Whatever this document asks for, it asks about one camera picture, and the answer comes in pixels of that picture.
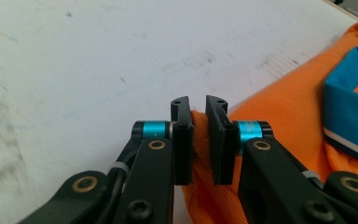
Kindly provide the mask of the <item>orange polo shirt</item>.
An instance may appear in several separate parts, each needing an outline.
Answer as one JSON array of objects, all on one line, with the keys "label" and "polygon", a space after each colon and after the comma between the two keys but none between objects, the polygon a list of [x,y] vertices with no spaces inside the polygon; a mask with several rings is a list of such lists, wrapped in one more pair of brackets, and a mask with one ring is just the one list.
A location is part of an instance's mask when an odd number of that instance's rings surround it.
[{"label": "orange polo shirt", "polygon": [[[358,174],[358,155],[347,144],[333,145],[325,139],[323,119],[336,110],[323,105],[323,84],[346,54],[358,47],[358,22],[331,47],[241,104],[233,119],[264,119],[306,167],[326,179],[334,171]],[[241,159],[235,161],[233,183],[216,186],[210,164],[207,117],[194,112],[193,183],[183,188],[186,208],[193,224],[248,224],[237,196]]]}]

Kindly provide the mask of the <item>white table mat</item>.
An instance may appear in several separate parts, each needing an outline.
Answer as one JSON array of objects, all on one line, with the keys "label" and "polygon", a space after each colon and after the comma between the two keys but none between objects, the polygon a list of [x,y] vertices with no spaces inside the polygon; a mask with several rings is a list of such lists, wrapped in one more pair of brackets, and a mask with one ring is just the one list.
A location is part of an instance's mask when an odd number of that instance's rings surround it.
[{"label": "white table mat", "polygon": [[325,0],[0,0],[0,224],[106,171],[173,99],[238,105],[353,22]]}]

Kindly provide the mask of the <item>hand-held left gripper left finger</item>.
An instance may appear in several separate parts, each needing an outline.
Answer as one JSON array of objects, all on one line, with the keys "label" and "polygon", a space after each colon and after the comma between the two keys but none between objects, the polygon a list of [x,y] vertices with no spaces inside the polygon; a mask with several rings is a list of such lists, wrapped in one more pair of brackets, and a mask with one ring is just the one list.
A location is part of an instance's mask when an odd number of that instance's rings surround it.
[{"label": "hand-held left gripper left finger", "polygon": [[134,155],[112,224],[172,224],[174,188],[192,182],[193,122],[186,96],[171,101],[171,119],[137,121]]}]

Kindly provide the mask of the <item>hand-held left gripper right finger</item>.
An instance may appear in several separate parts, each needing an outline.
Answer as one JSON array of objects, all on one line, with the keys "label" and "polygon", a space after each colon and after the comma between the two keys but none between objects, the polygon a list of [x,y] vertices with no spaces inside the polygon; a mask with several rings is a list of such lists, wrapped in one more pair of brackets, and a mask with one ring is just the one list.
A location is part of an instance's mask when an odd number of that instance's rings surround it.
[{"label": "hand-held left gripper right finger", "polygon": [[231,121],[227,102],[208,95],[213,182],[233,182],[243,159],[237,194],[249,224],[345,224],[322,182],[275,137],[265,121]]}]

